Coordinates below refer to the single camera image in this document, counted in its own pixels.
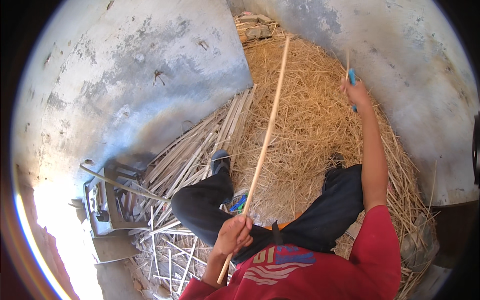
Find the dry straw pile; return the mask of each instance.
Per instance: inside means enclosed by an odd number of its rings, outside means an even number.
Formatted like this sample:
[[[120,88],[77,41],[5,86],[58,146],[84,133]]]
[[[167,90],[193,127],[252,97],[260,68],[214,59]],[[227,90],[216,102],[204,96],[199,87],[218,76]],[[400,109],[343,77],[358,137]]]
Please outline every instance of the dry straw pile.
[[[240,37],[249,27],[264,24],[240,23]],[[261,134],[266,130],[276,91],[285,33],[277,23],[268,24],[272,38],[244,42],[245,55],[258,84],[248,113],[240,143],[236,145],[232,177],[236,191],[248,189],[260,154]],[[296,212],[303,212],[319,196],[324,172],[333,152],[345,158],[347,167],[362,162],[360,116],[352,111],[347,97],[339,91],[340,79],[346,70],[340,61],[325,50],[305,40],[290,42],[287,68],[280,106],[272,139],[258,182],[251,216],[262,225],[292,221]],[[374,109],[380,123],[389,167],[388,208],[399,242],[409,233],[420,213],[433,224],[429,209],[423,204],[416,184],[416,168],[411,162],[375,99]],[[364,213],[358,223],[362,223]],[[348,259],[354,239],[345,234],[337,240],[335,252]],[[424,242],[418,239],[419,247]],[[406,299],[426,267],[420,272],[402,268],[398,299]]]

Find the sunlight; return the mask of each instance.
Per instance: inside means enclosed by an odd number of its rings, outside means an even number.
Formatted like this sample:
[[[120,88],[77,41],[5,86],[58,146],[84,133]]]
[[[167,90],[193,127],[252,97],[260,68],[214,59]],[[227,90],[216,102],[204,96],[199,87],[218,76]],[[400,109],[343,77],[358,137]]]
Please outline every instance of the sunlight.
[[[68,205],[73,183],[45,182],[34,190],[37,223],[57,239],[57,249],[80,299],[103,300],[92,254],[84,246],[83,229],[75,209]]]

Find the black pants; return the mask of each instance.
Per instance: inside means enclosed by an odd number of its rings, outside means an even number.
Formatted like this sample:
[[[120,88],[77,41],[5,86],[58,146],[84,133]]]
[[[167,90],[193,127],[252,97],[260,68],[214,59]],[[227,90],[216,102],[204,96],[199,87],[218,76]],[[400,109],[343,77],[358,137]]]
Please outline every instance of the black pants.
[[[233,217],[218,209],[233,197],[233,184],[220,172],[197,184],[186,186],[172,198],[172,209],[183,225],[206,244],[213,246],[223,222]],[[292,243],[315,252],[332,253],[338,239],[363,210],[361,165],[333,169],[325,177],[322,194],[295,221],[280,231],[285,244]],[[254,225],[253,243],[244,247],[232,262],[241,263],[274,242],[273,232]]]

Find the gray sneaker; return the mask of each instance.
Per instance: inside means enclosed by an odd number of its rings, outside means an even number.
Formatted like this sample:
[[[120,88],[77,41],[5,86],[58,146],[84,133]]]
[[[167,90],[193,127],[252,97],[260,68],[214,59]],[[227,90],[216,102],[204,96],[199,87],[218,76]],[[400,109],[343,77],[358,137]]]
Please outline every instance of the gray sneaker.
[[[221,171],[230,174],[230,158],[228,156],[228,152],[224,149],[217,150],[213,153],[212,162],[210,164],[213,175],[218,174]]]

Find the blue plastic item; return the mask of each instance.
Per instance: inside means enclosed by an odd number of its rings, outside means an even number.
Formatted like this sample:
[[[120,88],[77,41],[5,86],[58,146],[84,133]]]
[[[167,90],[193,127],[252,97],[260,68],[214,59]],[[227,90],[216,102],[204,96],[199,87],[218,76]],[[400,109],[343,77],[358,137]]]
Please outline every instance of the blue plastic item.
[[[245,201],[247,200],[247,194],[244,194],[240,201],[238,201],[237,203],[235,203],[229,210],[232,212],[234,210],[237,210],[242,204],[245,203]]]
[[[355,85],[355,71],[353,69],[348,70],[348,76],[350,77],[350,83],[352,85]],[[354,112],[357,112],[357,106],[354,105],[352,106],[352,109]]]

